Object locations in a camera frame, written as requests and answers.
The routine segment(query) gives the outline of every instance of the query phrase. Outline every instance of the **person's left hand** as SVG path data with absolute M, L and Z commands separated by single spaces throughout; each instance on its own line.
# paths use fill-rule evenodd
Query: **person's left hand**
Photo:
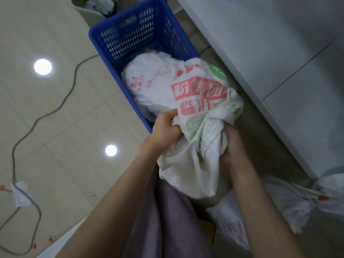
M 147 147 L 162 154 L 178 141 L 182 130 L 179 126 L 172 125 L 172 119 L 177 115 L 177 109 L 173 109 L 158 116 L 152 134 L 145 141 Z

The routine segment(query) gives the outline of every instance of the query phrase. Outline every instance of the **green print on bag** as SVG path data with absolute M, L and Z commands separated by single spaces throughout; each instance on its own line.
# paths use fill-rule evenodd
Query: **green print on bag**
M 214 74 L 220 80 L 226 79 L 226 75 L 218 67 L 215 67 L 214 65 L 211 65 L 209 63 L 207 63 L 207 64 L 208 64 L 208 67 L 209 67 L 210 71 L 212 72 L 212 74 Z

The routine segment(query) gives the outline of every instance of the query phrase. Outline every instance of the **person's right hand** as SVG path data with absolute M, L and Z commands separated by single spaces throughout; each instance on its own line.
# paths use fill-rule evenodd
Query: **person's right hand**
M 249 160 L 239 130 L 225 123 L 223 131 L 227 135 L 227 148 L 220 157 L 220 161 L 228 169 L 239 169 L 241 165 Z

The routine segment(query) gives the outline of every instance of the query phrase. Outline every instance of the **purple pants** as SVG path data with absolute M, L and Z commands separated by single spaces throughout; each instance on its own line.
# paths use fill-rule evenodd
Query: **purple pants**
M 213 257 L 186 195 L 161 180 L 155 169 L 124 258 Z

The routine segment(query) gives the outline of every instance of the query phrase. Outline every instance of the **basket handle hole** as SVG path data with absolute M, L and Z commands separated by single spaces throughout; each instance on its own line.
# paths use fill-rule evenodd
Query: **basket handle hole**
M 136 21 L 136 16 L 131 16 L 129 19 L 126 19 L 125 21 L 121 22 L 119 24 L 119 27 L 123 28 L 127 26 L 128 24 L 131 24 L 132 22 Z

